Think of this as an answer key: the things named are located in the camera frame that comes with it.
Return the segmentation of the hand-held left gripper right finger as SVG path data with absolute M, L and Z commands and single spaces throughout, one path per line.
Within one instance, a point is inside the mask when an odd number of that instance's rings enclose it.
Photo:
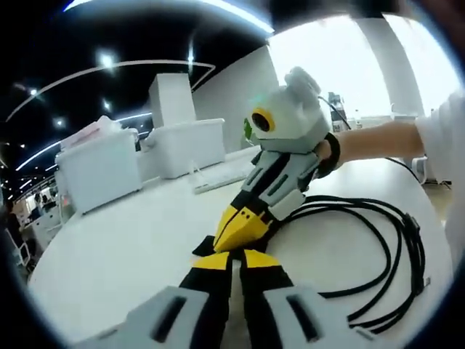
M 245 249 L 240 267 L 253 348 L 375 348 L 376 338 L 309 286 L 294 284 L 279 261 Z

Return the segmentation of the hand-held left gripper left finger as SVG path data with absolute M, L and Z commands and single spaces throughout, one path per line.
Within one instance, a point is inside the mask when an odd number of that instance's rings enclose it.
M 202 257 L 179 286 L 167 286 L 125 320 L 79 348 L 218 348 L 229 313 L 232 258 Z

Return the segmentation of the person's right hand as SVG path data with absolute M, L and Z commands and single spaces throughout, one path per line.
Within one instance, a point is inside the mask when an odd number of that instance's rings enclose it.
M 319 158 L 319 164 L 315 174 L 315 178 L 324 178 L 335 170 L 339 163 L 340 144 L 337 139 L 324 140 L 318 144 L 315 149 Z

